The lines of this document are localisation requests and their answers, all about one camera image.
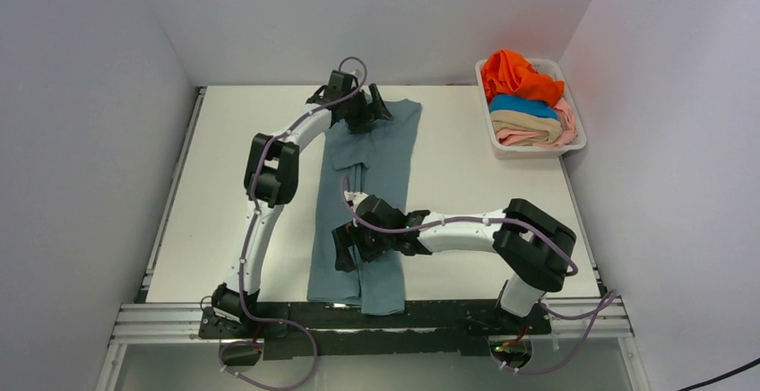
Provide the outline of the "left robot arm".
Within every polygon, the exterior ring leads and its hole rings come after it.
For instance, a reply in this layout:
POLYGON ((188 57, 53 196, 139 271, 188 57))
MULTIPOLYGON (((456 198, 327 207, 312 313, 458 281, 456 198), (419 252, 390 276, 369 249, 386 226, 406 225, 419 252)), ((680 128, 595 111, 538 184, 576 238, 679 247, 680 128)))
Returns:
POLYGON ((363 91, 365 81, 342 70, 332 71, 328 83, 307 99, 293 122, 273 134, 253 138, 244 173, 248 211, 243 247, 206 309, 232 335, 244 337, 256 328, 263 262, 274 226, 297 193, 300 153, 340 122, 354 135, 368 133, 378 120, 393 119, 376 84, 363 91))

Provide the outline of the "teal grey t-shirt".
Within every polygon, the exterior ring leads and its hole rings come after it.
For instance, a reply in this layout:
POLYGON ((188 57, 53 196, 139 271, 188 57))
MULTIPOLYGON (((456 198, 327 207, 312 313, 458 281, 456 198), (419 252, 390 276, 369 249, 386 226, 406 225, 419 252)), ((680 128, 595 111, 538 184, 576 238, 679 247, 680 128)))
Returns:
POLYGON ((365 134, 345 122, 325 134, 307 299, 387 316, 405 309, 394 230, 405 225, 420 103, 390 102, 391 120, 365 134))

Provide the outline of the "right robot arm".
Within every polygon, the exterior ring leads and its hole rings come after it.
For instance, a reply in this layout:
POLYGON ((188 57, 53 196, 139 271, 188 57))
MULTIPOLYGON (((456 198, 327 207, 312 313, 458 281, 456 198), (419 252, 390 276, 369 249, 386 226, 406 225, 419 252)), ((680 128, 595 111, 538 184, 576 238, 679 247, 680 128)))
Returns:
POLYGON ((452 250, 493 253, 513 272, 493 311, 497 327, 506 333, 524 326, 545 294, 561 291, 566 277, 579 272, 572 259, 575 233, 525 199, 471 215, 405 213, 359 192, 346 193, 344 203, 351 218, 332 230, 336 270, 354 270, 354 253, 365 263, 391 250, 405 256, 452 250))

